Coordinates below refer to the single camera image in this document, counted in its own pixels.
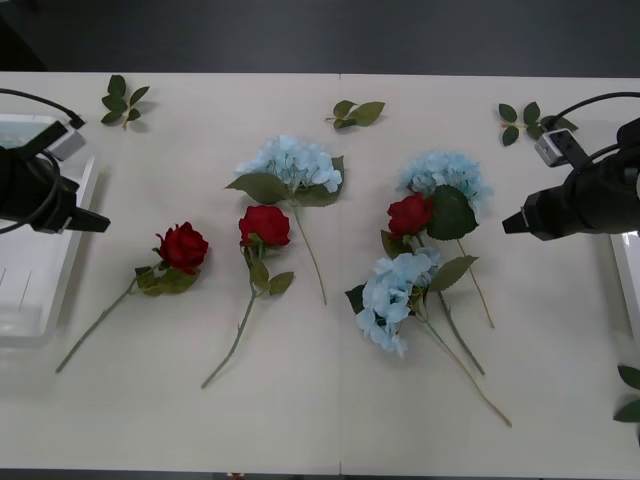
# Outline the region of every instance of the table surface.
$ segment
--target table surface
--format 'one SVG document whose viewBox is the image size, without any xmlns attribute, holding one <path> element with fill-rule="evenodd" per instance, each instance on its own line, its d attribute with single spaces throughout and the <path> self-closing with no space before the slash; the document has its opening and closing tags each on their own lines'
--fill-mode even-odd
<svg viewBox="0 0 640 480">
<path fill-rule="evenodd" d="M 612 420 L 637 364 L 605 236 L 543 243 L 507 236 L 501 220 L 527 194 L 561 182 L 532 142 L 499 143 L 499 102 L 536 100 L 543 113 L 639 80 L 356 75 L 132 74 L 151 85 L 140 121 L 99 123 L 107 74 L 0 74 L 3 87 L 81 113 L 102 160 L 93 208 L 108 232 L 83 237 L 59 327 L 41 349 L 0 351 L 0 468 L 73 468 L 433 476 L 637 478 L 635 427 Z M 382 100 L 367 129 L 336 133 L 333 105 Z M 2 98 L 3 113 L 50 113 Z M 637 107 L 620 100 L 572 116 L 585 148 L 613 142 Z M 340 201 L 307 209 L 321 265 L 322 304 L 299 230 L 272 271 L 296 280 L 260 300 L 224 374 L 200 383 L 226 354 L 248 301 L 237 221 L 250 201 L 224 190 L 233 167 L 280 133 L 345 155 Z M 399 170 L 431 148 L 481 163 L 495 188 L 488 218 L 463 240 L 493 314 L 470 279 L 447 297 L 487 375 L 481 384 L 507 428 L 426 332 L 409 325 L 401 361 L 363 338 L 342 292 L 366 280 L 384 252 Z M 156 232 L 191 221 L 211 244 L 201 279 L 173 298 L 132 297 L 60 374 L 54 369 L 96 316 L 152 263 Z M 440 245 L 457 255 L 454 243 Z M 433 305 L 436 328 L 447 332 Z"/>
</svg>

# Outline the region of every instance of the hydrangea flower head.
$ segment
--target hydrangea flower head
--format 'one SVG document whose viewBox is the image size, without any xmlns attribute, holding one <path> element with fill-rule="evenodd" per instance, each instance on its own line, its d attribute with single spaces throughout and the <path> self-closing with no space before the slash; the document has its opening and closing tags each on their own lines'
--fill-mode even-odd
<svg viewBox="0 0 640 480">
<path fill-rule="evenodd" d="M 403 253 L 395 259 L 379 259 L 362 291 L 364 309 L 356 315 L 364 336 L 387 352 L 400 357 L 407 350 L 407 342 L 400 338 L 400 322 L 409 316 L 409 297 L 414 287 L 427 287 L 438 270 L 440 252 L 420 248 Z"/>
<path fill-rule="evenodd" d="M 436 187 L 450 185 L 467 197 L 476 222 L 493 189 L 487 185 L 480 166 L 465 155 L 442 150 L 430 150 L 413 160 L 400 173 L 399 189 L 408 188 L 425 197 L 432 195 Z"/>
<path fill-rule="evenodd" d="M 307 144 L 289 135 L 267 140 L 256 158 L 241 163 L 235 170 L 236 177 L 247 173 L 271 173 L 291 191 L 323 185 L 334 193 L 342 183 L 342 174 L 333 168 L 331 155 L 324 145 Z"/>
</svg>

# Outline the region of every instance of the rose stem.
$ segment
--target rose stem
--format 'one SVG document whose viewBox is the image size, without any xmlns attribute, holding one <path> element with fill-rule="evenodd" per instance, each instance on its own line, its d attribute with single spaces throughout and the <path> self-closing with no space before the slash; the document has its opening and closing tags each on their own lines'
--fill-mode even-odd
<svg viewBox="0 0 640 480">
<path fill-rule="evenodd" d="M 249 313 L 251 313 L 251 307 L 253 307 L 253 302 L 255 302 L 256 298 L 258 297 L 258 294 L 255 288 L 253 288 L 253 284 L 251 283 L 251 281 L 249 281 L 249 286 L 251 287 L 251 300 L 249 300 L 249 305 L 247 305 L 247 310 L 244 312 L 244 318 L 242 319 L 242 323 L 238 326 L 238 334 L 236 335 L 236 339 L 233 342 L 233 345 L 231 346 L 231 350 L 229 350 L 229 353 L 227 354 L 225 359 L 220 363 L 220 365 L 218 365 L 218 367 L 213 371 L 213 373 L 209 375 L 207 379 L 204 381 L 204 383 L 200 386 L 200 388 L 202 389 L 207 388 L 207 385 L 211 383 L 211 381 L 215 378 L 218 372 L 222 370 L 222 368 L 227 364 L 227 362 L 229 361 L 233 353 L 236 351 L 236 347 L 240 342 L 240 337 L 242 336 L 242 332 L 244 332 L 244 327 L 247 326 L 247 320 L 249 319 Z"/>
<path fill-rule="evenodd" d="M 69 360 L 71 360 L 71 357 L 73 357 L 73 354 L 76 353 L 76 351 L 80 348 L 80 345 L 82 345 L 82 343 L 89 337 L 89 335 L 91 335 L 93 333 L 93 331 L 98 328 L 98 325 L 100 325 L 100 323 L 102 323 L 102 321 L 107 318 L 107 316 L 118 306 L 120 305 L 120 302 L 122 302 L 122 300 L 124 300 L 127 295 L 129 295 L 132 290 L 134 285 L 136 284 L 136 280 L 138 279 L 138 277 L 134 278 L 133 281 L 131 282 L 131 284 L 129 285 L 129 288 L 127 288 L 125 290 L 125 292 L 120 295 L 118 297 L 118 299 L 113 302 L 111 304 L 111 306 L 109 308 L 107 308 L 104 312 L 102 312 L 102 315 L 100 315 L 98 317 L 98 320 L 96 320 L 94 322 L 93 325 L 91 325 L 89 327 L 89 329 L 84 332 L 84 335 L 82 335 L 82 337 L 80 337 L 80 340 L 78 340 L 76 342 L 76 344 L 73 346 L 73 348 L 71 349 L 71 351 L 67 354 L 66 357 L 64 357 L 64 360 L 62 361 L 62 363 L 58 366 L 58 368 L 56 368 L 56 373 L 60 373 L 62 371 L 62 369 L 65 367 L 65 365 L 67 363 L 69 363 Z"/>
<path fill-rule="evenodd" d="M 460 251 L 462 252 L 462 254 L 466 255 L 466 253 L 464 252 L 464 248 L 462 248 L 462 243 L 460 242 L 460 239 L 456 241 L 458 242 L 458 246 L 460 247 Z M 495 324 L 493 323 L 493 318 L 491 318 L 491 314 L 489 313 L 489 307 L 487 307 L 487 302 L 484 299 L 484 295 L 482 295 L 482 290 L 480 290 L 480 286 L 478 285 L 476 276 L 473 274 L 473 270 L 471 269 L 471 267 L 469 267 L 469 273 L 471 274 L 471 279 L 473 280 L 473 283 L 478 289 L 478 293 L 480 294 L 480 298 L 482 299 L 482 304 L 484 305 L 484 311 L 487 312 L 487 318 L 489 319 L 489 324 L 491 325 L 491 328 L 496 328 Z"/>
<path fill-rule="evenodd" d="M 482 366 L 480 365 L 478 360 L 476 360 L 476 357 L 473 356 L 473 353 L 471 353 L 471 349 L 469 349 L 469 346 L 462 339 L 462 335 L 460 335 L 460 332 L 458 331 L 456 324 L 453 323 L 453 318 L 451 317 L 451 308 L 447 305 L 447 302 L 444 301 L 444 296 L 442 295 L 442 292 L 438 292 L 438 297 L 440 298 L 440 303 L 442 304 L 442 308 L 444 310 L 445 316 L 447 317 L 447 321 L 449 322 L 449 325 L 451 325 L 451 330 L 453 330 L 453 334 L 456 336 L 456 338 L 460 342 L 460 345 L 462 345 L 462 348 L 467 353 L 467 355 L 469 355 L 469 358 L 471 359 L 473 364 L 476 366 L 478 371 L 482 375 L 484 375 L 484 370 L 482 369 Z"/>
<path fill-rule="evenodd" d="M 320 275 L 320 268 L 318 268 L 318 262 L 316 262 L 316 257 L 313 255 L 313 250 L 311 250 L 311 245 L 309 245 L 309 240 L 307 240 L 307 236 L 305 235 L 304 229 L 302 228 L 298 207 L 293 206 L 293 213 L 296 216 L 296 222 L 298 223 L 298 227 L 300 228 L 300 232 L 302 233 L 302 238 L 304 238 L 304 242 L 307 244 L 307 248 L 309 249 L 309 253 L 311 254 L 311 260 L 313 260 L 313 264 L 316 267 L 316 273 L 318 274 L 318 280 L 320 281 L 320 289 L 322 290 L 322 300 L 324 300 L 324 304 L 326 305 L 327 295 L 324 292 L 324 283 L 322 282 L 322 275 Z"/>
<path fill-rule="evenodd" d="M 438 334 L 438 332 L 436 331 L 435 328 L 433 328 L 433 326 L 423 320 L 420 319 L 420 321 L 422 323 L 424 323 L 429 330 L 431 330 L 431 333 L 433 333 L 433 335 L 438 339 L 438 341 L 440 342 L 440 344 L 444 347 L 444 349 L 449 353 L 449 355 L 451 355 L 453 357 L 453 359 L 456 361 L 456 363 L 458 365 L 460 365 L 460 367 L 462 368 L 462 370 L 464 370 L 464 373 L 467 374 L 467 377 L 469 377 L 471 379 L 471 381 L 473 382 L 473 384 L 475 385 L 476 389 L 478 390 L 478 393 L 480 394 L 480 396 L 484 399 L 485 402 L 487 402 L 487 405 L 489 405 L 489 407 L 500 417 L 502 418 L 502 420 L 504 420 L 504 423 L 506 423 L 509 427 L 512 427 L 513 425 L 511 424 L 511 421 L 507 418 L 507 416 L 502 413 L 500 411 L 500 409 L 498 407 L 496 407 L 493 403 L 491 403 L 491 400 L 489 400 L 489 398 L 485 395 L 485 393 L 482 391 L 482 389 L 480 388 L 480 385 L 478 385 L 478 382 L 476 381 L 475 378 L 473 378 L 473 375 L 471 374 L 471 372 L 467 369 L 467 367 L 464 366 L 464 363 L 462 363 L 462 361 L 458 358 L 458 356 L 453 353 L 453 350 L 451 350 L 449 348 L 449 345 L 447 345 L 445 343 L 445 341 L 442 339 L 442 337 L 440 336 L 440 334 Z"/>
</svg>

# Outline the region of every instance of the green plant leaf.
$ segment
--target green plant leaf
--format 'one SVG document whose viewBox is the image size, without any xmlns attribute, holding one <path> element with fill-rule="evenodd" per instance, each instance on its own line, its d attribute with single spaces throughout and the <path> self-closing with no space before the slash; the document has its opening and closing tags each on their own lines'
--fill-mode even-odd
<svg viewBox="0 0 640 480">
<path fill-rule="evenodd" d="M 284 272 L 271 279 L 269 295 L 282 295 L 293 281 L 293 272 Z"/>
<path fill-rule="evenodd" d="M 333 128 L 335 128 L 336 130 L 340 130 L 341 128 L 351 127 L 356 123 L 357 122 L 353 118 L 349 118 L 346 120 L 342 118 L 336 118 L 335 121 L 333 122 Z"/>
<path fill-rule="evenodd" d="M 331 161 L 333 162 L 333 168 L 342 175 L 342 183 L 338 185 L 338 190 L 330 193 L 323 185 L 298 188 L 295 198 L 303 207 L 326 207 L 335 203 L 340 197 L 340 192 L 342 192 L 342 186 L 344 185 L 344 156 L 333 158 Z"/>
<path fill-rule="evenodd" d="M 529 125 L 527 127 L 527 135 L 534 140 L 538 140 L 542 136 L 542 129 L 538 124 Z"/>
<path fill-rule="evenodd" d="M 613 419 L 616 422 L 622 423 L 637 423 L 640 422 L 640 400 L 634 400 L 628 403 L 615 414 Z"/>
<path fill-rule="evenodd" d="M 640 390 L 640 370 L 626 365 L 618 365 L 618 373 L 624 383 L 636 390 Z"/>
<path fill-rule="evenodd" d="M 363 283 L 362 285 L 358 285 L 348 292 L 344 292 L 349 299 L 349 303 L 351 303 L 351 309 L 353 310 L 353 313 L 355 313 L 356 315 L 364 310 L 364 305 L 362 303 L 362 291 L 364 290 L 364 285 L 365 284 Z"/>
<path fill-rule="evenodd" d="M 259 258 L 253 260 L 253 265 L 251 266 L 251 282 L 256 287 L 269 290 L 269 270 L 267 270 L 267 267 Z"/>
<path fill-rule="evenodd" d="M 109 95 L 124 97 L 124 94 L 127 93 L 127 82 L 124 81 L 124 77 L 122 75 L 112 75 L 107 92 L 109 92 Z"/>
<path fill-rule="evenodd" d="M 247 173 L 236 178 L 226 188 L 245 192 L 262 205 L 273 205 L 288 196 L 287 187 L 270 173 Z"/>
<path fill-rule="evenodd" d="M 357 125 L 368 127 L 378 119 L 383 109 L 384 102 L 363 103 L 351 112 L 347 119 L 354 119 Z"/>
<path fill-rule="evenodd" d="M 342 100 L 341 102 L 336 103 L 336 106 L 333 107 L 333 114 L 336 118 L 344 118 L 349 114 L 349 111 L 354 105 L 355 103 L 350 102 L 349 100 Z"/>
<path fill-rule="evenodd" d="M 441 292 L 442 290 L 446 290 L 451 287 L 462 278 L 465 272 L 469 270 L 469 267 L 471 267 L 471 264 L 477 259 L 478 257 L 466 255 L 464 257 L 457 257 L 448 261 L 438 269 L 431 279 L 429 291 Z"/>
<path fill-rule="evenodd" d="M 393 234 L 380 230 L 380 237 L 382 238 L 382 246 L 384 251 L 387 252 L 389 258 L 396 258 L 401 253 L 412 253 L 413 249 L 410 245 L 407 245 L 399 238 L 393 238 Z"/>
<path fill-rule="evenodd" d="M 540 118 L 540 107 L 538 104 L 536 102 L 531 102 L 529 105 L 524 107 L 524 114 L 522 117 L 524 118 L 524 123 L 526 125 L 535 125 Z"/>
<path fill-rule="evenodd" d="M 129 105 L 134 106 L 136 103 L 138 103 L 140 99 L 144 97 L 144 94 L 149 91 L 149 88 L 151 87 L 141 87 L 133 92 L 133 95 L 131 95 L 131 98 L 129 99 Z"/>
<path fill-rule="evenodd" d="M 124 98 L 116 95 L 107 95 L 106 97 L 102 97 L 102 103 L 112 112 L 122 113 L 127 109 L 127 102 L 124 101 Z"/>
<path fill-rule="evenodd" d="M 102 117 L 102 120 L 100 120 L 100 122 L 106 125 L 108 123 L 113 123 L 116 120 L 119 120 L 120 117 L 122 117 L 122 112 L 109 112 L 104 117 Z"/>
<path fill-rule="evenodd" d="M 506 103 L 501 103 L 498 105 L 498 113 L 503 120 L 513 123 L 518 119 L 518 114 L 516 113 L 516 109 L 511 105 L 507 105 Z"/>
<path fill-rule="evenodd" d="M 436 240 L 455 240 L 472 232 L 478 224 L 464 194 L 450 185 L 436 187 L 433 214 L 427 224 L 427 234 Z"/>
<path fill-rule="evenodd" d="M 502 145 L 508 147 L 513 144 L 518 137 L 520 136 L 520 130 L 518 130 L 513 125 L 504 129 L 504 133 L 502 134 Z"/>
<path fill-rule="evenodd" d="M 137 120 L 141 117 L 140 111 L 137 108 L 132 108 L 129 110 L 129 116 L 127 117 L 127 122 L 132 122 L 133 120 Z"/>
</svg>

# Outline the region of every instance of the plastic tray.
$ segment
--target plastic tray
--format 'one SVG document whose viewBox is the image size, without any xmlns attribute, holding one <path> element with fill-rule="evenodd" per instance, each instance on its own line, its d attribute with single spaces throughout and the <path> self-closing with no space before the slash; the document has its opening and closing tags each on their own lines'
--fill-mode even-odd
<svg viewBox="0 0 640 480">
<path fill-rule="evenodd" d="M 24 144 L 54 121 L 68 134 L 49 150 L 61 174 L 80 185 L 78 205 L 88 208 L 98 169 L 82 136 L 62 119 L 0 114 L 0 145 Z M 10 222 L 0 220 L 0 227 Z M 0 347 L 39 346 L 55 327 L 81 232 L 36 233 L 25 226 L 0 235 Z"/>
</svg>

